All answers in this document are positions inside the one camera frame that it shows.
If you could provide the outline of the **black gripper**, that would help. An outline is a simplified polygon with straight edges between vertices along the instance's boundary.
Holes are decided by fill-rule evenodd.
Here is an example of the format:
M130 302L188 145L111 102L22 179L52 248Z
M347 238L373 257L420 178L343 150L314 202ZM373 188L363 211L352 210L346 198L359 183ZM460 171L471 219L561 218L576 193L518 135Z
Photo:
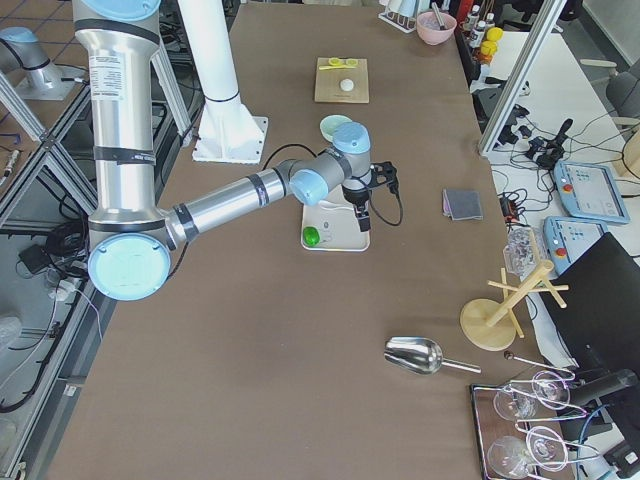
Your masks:
M369 187L365 180L350 178L341 184L344 199L355 208L355 216L361 232L371 229L370 214L367 207L370 199Z

